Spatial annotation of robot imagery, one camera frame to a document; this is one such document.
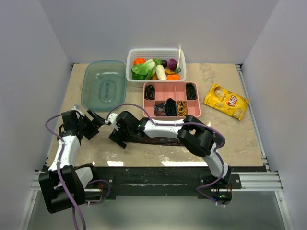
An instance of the carrot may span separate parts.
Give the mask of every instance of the carrot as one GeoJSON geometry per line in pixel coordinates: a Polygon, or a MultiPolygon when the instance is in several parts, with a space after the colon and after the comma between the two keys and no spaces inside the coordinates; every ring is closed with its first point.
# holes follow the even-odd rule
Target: carrot
{"type": "Polygon", "coordinates": [[[134,60],[134,65],[139,65],[139,64],[143,64],[143,63],[145,63],[145,59],[143,59],[143,58],[137,58],[137,59],[135,59],[134,60]]]}
{"type": "Polygon", "coordinates": [[[179,80],[180,77],[179,77],[178,74],[172,74],[172,75],[168,75],[168,76],[167,76],[167,79],[168,79],[168,80],[179,80]]]}

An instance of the plastic basket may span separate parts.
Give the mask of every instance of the plastic basket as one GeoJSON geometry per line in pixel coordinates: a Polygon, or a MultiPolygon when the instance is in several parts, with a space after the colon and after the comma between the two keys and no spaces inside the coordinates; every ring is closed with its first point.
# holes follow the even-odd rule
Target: plastic basket
{"type": "Polygon", "coordinates": [[[166,49],[166,48],[152,48],[152,49],[132,49],[128,53],[126,77],[128,81],[133,83],[135,87],[143,87],[146,82],[181,82],[187,78],[186,60],[184,58],[183,51],[181,51],[179,80],[133,80],[131,69],[133,68],[133,62],[137,58],[143,58],[146,61],[149,59],[157,58],[160,60],[175,59],[178,61],[179,50],[178,49],[166,49]]]}

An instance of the wooden tabletop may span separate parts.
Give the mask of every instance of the wooden tabletop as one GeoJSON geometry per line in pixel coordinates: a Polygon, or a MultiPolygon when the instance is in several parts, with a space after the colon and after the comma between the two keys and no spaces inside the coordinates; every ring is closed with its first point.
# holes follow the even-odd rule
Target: wooden tabletop
{"type": "MultiPolygon", "coordinates": [[[[81,106],[81,111],[86,109],[81,105],[81,91],[85,70],[88,64],[74,64],[69,85],[61,111],[70,110],[75,104],[81,106]]],[[[241,121],[223,114],[203,104],[204,98],[215,82],[243,96],[236,66],[234,64],[187,64],[187,81],[197,84],[201,102],[201,116],[198,118],[203,123],[219,130],[226,138],[226,144],[219,149],[225,162],[231,166],[262,166],[260,149],[254,131],[254,126],[247,111],[241,121]]],[[[143,88],[134,87],[127,82],[126,103],[142,105],[143,88]]],[[[128,110],[138,119],[142,118],[142,111],[133,106],[123,106],[116,111],[128,110]]],[[[107,113],[98,113],[103,118],[107,113]]],[[[59,119],[57,128],[62,123],[59,119]]],[[[168,166],[168,165],[201,165],[202,158],[192,155],[185,147],[159,146],[137,143],[127,143],[122,149],[108,139],[112,132],[111,126],[102,126],[99,134],[88,141],[82,139],[82,144],[76,156],[75,166],[95,162],[95,166],[168,166]]],[[[47,166],[55,158],[58,143],[53,139],[47,166]]]]}

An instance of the lay's logo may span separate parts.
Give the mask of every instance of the lay's logo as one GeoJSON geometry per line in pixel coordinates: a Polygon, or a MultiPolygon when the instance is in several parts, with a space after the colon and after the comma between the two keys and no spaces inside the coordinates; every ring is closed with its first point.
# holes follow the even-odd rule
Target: lay's logo
{"type": "Polygon", "coordinates": [[[237,102],[238,98],[235,96],[231,96],[231,98],[228,100],[227,105],[234,107],[235,103],[237,102]]]}

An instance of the teal plastic container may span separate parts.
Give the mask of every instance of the teal plastic container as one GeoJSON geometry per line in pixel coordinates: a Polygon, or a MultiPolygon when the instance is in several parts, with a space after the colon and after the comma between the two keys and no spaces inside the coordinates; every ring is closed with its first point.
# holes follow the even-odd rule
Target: teal plastic container
{"type": "Polygon", "coordinates": [[[85,71],[81,103],[94,111],[110,111],[126,98],[126,65],[121,61],[96,61],[85,71]]]}

